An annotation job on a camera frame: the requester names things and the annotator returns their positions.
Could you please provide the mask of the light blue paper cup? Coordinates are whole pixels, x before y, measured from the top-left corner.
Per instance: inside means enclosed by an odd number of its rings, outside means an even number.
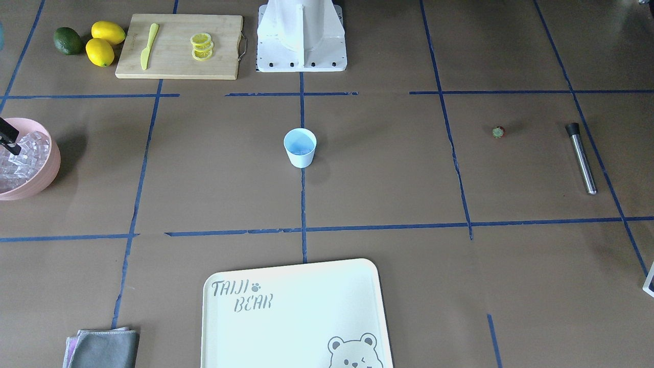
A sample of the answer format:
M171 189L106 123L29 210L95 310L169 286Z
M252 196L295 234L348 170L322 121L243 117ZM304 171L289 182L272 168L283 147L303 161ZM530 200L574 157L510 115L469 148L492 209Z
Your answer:
M303 169L313 161L317 137L308 129L295 128L286 133L283 144L290 163Z

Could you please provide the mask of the steel muddler black tip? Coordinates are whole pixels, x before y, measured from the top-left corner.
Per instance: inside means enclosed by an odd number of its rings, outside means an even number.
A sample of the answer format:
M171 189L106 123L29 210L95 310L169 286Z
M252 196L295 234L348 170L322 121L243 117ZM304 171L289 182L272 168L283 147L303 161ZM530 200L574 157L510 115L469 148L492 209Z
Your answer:
M588 195L596 195L597 188L595 180L587 160L586 150L582 144L580 125L578 123L570 123L565 126L566 132L571 140L574 148L575 158L579 166L582 183Z

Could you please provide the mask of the pile of clear ice cubes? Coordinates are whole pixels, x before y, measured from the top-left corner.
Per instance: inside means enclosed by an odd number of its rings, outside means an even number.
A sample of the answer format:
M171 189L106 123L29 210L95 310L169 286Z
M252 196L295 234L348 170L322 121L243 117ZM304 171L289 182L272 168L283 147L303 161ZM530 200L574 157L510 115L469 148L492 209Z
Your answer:
M51 140L42 132L30 132L19 138L19 154L2 150L1 192L11 191L30 180L46 163L51 153Z

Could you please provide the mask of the pink bowl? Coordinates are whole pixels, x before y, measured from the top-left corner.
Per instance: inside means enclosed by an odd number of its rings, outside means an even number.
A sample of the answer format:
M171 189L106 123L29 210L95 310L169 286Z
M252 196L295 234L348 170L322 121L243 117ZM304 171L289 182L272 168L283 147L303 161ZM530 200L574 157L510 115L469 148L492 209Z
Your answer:
M25 199L40 193L54 181L59 172L59 166L61 163L59 147L47 129L37 121L26 118L6 118L5 121L12 124L12 126L19 131L17 143L19 138L30 132L42 132L51 140L51 153L46 159L46 163L42 168L40 168L36 175L22 186L1 194L2 201Z

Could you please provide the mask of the green lime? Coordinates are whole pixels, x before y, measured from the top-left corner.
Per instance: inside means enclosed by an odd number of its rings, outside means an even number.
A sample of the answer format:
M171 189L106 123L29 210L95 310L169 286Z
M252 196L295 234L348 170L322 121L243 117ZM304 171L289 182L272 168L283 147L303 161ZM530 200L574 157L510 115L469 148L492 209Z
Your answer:
M84 44L77 31L68 27L57 28L53 35L56 50L63 55L78 55L84 50Z

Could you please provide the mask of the yellow lemon near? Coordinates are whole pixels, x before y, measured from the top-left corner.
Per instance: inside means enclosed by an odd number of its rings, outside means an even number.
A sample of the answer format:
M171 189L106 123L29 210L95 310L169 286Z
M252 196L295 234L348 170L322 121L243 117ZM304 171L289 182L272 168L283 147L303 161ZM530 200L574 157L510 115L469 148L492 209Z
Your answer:
M115 58L111 44L104 39L90 39L85 46L85 51L91 63L99 67L112 65Z

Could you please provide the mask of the yellow lemon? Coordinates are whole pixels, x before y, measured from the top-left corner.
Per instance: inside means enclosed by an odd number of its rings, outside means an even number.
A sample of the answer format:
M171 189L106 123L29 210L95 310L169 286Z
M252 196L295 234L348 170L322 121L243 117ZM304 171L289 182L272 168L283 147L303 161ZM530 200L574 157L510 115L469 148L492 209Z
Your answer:
M126 39L125 30L111 21L96 21L91 26L91 35L94 39L106 40L112 47L124 42Z
M115 58L111 44L104 39L90 39L85 46L85 51L91 63L99 67L112 65Z

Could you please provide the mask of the yellow lemon far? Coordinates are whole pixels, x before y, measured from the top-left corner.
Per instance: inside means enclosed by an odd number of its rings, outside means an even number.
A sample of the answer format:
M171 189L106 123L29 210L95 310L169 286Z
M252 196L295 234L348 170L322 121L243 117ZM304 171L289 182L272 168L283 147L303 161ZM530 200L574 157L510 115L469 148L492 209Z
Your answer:
M124 42L126 39L125 30L111 21L96 21L91 26L91 35L94 39L106 40L112 47Z

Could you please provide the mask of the wooden cutting board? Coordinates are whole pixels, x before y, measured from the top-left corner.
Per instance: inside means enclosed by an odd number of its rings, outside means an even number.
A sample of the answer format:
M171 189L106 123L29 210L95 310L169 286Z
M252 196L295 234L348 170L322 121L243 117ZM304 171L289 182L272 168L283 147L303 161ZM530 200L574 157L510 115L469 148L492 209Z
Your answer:
M147 70L141 70L140 55L150 24L159 24ZM233 81L238 77L239 46L244 18L241 15L140 14L131 17L115 75L121 79L193 79ZM206 61L192 58L190 37L211 34L213 56Z

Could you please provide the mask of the yellow plastic knife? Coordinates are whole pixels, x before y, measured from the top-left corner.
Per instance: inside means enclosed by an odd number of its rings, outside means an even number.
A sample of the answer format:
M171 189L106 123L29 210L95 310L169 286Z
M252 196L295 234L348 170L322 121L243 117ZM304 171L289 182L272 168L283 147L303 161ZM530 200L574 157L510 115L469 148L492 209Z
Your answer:
M141 66L141 70L143 71L147 70L147 68L149 67L150 52L154 44L154 40L156 39L158 30L159 30L159 24L156 23L150 24L147 42L145 44L144 49L142 49L140 55L140 66Z

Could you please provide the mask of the lemon slices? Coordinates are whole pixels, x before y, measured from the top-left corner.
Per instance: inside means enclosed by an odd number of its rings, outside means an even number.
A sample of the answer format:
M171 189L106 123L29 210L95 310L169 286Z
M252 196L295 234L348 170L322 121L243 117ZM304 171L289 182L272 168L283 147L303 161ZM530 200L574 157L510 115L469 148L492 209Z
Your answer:
M192 58L196 61L206 61L213 56L214 42L209 33L196 33L190 37Z

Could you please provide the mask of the folded grey cloth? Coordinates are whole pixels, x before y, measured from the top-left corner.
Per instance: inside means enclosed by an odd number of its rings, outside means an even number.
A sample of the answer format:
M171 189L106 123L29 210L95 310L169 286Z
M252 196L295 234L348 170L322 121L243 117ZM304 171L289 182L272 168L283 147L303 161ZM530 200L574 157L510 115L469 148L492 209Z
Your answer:
M63 367L134 367L139 334L127 327L110 330L80 329L68 337Z

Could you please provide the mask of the cream bear tray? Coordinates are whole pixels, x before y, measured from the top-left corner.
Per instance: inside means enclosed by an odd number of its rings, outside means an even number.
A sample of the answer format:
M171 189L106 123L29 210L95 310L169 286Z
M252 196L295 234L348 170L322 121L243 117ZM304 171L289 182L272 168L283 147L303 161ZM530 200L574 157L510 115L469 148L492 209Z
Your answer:
M205 280L201 367L393 367L378 268L359 258Z

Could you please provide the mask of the small strawberry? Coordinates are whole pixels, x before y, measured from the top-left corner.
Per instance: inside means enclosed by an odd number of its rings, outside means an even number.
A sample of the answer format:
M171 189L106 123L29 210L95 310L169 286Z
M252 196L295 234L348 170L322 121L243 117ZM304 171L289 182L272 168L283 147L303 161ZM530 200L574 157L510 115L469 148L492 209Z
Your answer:
M502 126L495 126L492 128L492 136L496 139L500 139L505 136L505 129Z

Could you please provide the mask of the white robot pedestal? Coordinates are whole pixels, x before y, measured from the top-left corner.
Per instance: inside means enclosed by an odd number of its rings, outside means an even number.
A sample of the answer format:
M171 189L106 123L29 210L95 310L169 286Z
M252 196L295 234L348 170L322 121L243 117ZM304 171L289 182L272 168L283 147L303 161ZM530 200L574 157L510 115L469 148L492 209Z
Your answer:
M343 10L332 1L269 1L259 7L256 33L259 72L346 70Z

